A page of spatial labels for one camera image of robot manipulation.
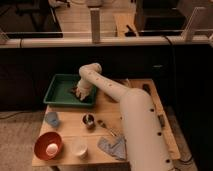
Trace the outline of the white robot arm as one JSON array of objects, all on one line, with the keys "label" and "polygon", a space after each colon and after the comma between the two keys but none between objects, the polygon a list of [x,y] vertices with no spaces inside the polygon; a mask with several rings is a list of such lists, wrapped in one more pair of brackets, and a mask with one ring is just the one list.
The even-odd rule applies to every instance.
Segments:
[{"label": "white robot arm", "polygon": [[101,75],[98,63],[81,66],[77,96],[85,99],[96,86],[119,103],[131,171],[173,171],[174,165],[151,96]]}]

